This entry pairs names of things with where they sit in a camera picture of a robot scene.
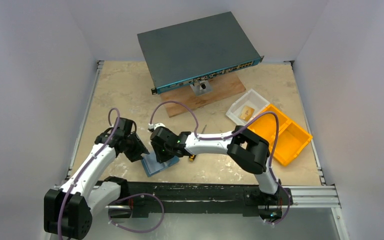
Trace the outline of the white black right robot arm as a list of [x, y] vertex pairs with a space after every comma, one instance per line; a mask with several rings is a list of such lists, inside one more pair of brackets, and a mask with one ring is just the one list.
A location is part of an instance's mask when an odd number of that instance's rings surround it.
[[149, 124], [148, 130], [157, 162], [200, 154], [226, 155], [255, 176], [264, 202], [272, 204], [280, 198], [279, 182], [271, 169], [270, 144], [246, 127], [237, 125], [233, 131], [217, 134], [175, 134], [164, 124], [156, 123]]

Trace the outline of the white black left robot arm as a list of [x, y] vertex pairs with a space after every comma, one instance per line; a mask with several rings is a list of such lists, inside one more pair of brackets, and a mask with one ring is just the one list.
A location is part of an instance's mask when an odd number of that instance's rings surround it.
[[59, 189], [49, 189], [44, 196], [44, 231], [82, 240], [89, 232], [93, 217], [108, 204], [126, 203], [130, 191], [124, 178], [109, 176], [99, 183], [105, 169], [119, 154], [131, 162], [139, 161], [149, 151], [132, 130], [136, 123], [118, 118], [117, 127], [99, 134], [80, 168]]

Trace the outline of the gold credit card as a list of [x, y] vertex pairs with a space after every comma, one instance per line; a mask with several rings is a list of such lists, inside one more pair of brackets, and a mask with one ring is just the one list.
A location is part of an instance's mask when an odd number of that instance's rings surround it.
[[248, 122], [253, 116], [254, 112], [255, 112], [254, 108], [248, 105], [245, 105], [239, 114], [239, 118], [245, 122]]

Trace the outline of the blue card holder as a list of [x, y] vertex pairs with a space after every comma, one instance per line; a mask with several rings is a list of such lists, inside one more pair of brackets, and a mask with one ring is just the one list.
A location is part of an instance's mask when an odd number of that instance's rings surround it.
[[165, 169], [170, 168], [171, 166], [177, 164], [179, 161], [180, 159], [175, 156], [166, 162], [159, 163], [157, 161], [156, 155], [152, 153], [145, 155], [141, 160], [141, 164], [143, 166], [145, 174], [148, 177], [151, 177], [153, 175], [158, 174], [159, 172], [164, 171]]

